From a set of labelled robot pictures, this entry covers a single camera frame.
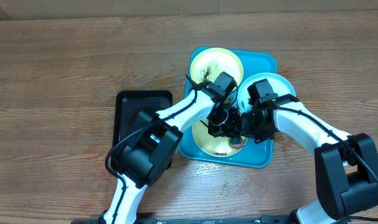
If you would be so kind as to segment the yellow-green plate bottom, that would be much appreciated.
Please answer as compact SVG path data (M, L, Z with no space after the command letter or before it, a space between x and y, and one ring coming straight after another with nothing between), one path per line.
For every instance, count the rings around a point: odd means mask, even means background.
M247 138L242 137L243 145L240 148L234 148L229 145L232 138L213 137L208 133L208 120L202 120L192 126L192 135L196 144L206 154L214 157L228 157L238 153L247 143Z

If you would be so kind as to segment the light blue plate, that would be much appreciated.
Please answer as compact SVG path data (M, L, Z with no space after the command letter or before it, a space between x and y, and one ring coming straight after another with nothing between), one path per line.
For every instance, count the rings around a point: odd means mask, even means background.
M279 96L293 95L296 96L293 86L284 77L276 73L257 73L245 79L245 81L240 85L237 97L237 105L241 112L249 112L253 106L248 103L249 94L247 88L256 81L267 79L271 84L273 91Z

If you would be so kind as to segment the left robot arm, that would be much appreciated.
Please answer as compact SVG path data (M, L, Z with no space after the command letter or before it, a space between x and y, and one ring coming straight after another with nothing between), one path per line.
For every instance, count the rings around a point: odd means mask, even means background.
M117 179L109 209L99 223L134 223L144 191L168 169L186 129L204 119L211 134L228 138L228 146L241 149L244 141L237 128L237 110L224 102L233 89L193 89L176 105L157 112L141 111L127 135L105 158L106 170Z

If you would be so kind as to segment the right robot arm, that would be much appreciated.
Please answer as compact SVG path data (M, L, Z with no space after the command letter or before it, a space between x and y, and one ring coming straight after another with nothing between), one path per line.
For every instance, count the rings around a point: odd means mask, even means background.
M317 198L292 211L286 223L349 223L378 206L378 153L365 133L351 135L327 124L291 94L239 95L242 134L262 142L276 132L314 157Z

